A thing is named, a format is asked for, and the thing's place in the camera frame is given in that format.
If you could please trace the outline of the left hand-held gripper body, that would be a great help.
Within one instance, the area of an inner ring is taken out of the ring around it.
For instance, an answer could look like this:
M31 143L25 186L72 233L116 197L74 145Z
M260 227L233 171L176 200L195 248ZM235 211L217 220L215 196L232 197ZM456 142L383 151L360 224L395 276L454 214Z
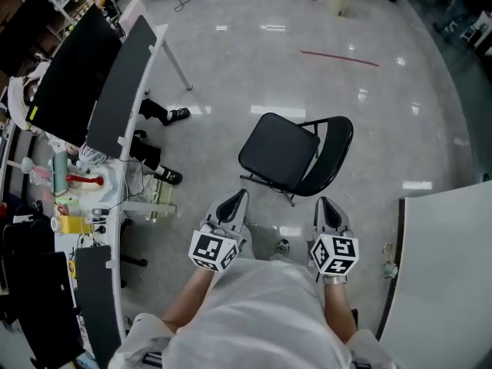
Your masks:
M199 268L225 271L246 242L241 234L243 227L244 224L222 226L213 221L203 222L193 232L188 257Z

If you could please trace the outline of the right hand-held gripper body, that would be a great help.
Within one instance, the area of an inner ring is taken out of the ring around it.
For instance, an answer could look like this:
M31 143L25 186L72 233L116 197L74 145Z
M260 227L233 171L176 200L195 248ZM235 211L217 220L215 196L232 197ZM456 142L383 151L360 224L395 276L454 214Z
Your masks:
M350 228L313 233L309 265L320 275L348 275L358 260L359 242Z

